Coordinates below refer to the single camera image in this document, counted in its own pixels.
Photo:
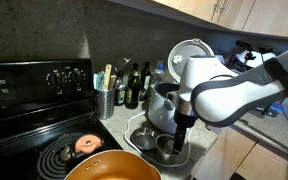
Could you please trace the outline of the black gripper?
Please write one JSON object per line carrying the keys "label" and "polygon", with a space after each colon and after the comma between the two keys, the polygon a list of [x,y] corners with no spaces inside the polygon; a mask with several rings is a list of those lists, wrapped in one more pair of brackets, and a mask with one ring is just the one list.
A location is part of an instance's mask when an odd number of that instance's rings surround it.
{"label": "black gripper", "polygon": [[185,141],[186,129],[191,128],[194,126],[196,117],[195,116],[188,116],[182,114],[179,111],[176,111],[174,114],[174,121],[178,125],[176,132],[175,132],[175,140],[173,144],[172,153],[178,155],[183,148],[183,144]]}

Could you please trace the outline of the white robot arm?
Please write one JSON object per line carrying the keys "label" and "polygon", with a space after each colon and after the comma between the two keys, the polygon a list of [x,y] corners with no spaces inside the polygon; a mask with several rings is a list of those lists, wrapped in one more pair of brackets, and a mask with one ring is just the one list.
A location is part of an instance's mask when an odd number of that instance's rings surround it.
{"label": "white robot arm", "polygon": [[241,74],[214,56],[192,56],[184,65],[175,100],[172,152],[182,151],[186,130],[196,120],[214,127],[230,126],[255,107],[286,97],[288,50]]}

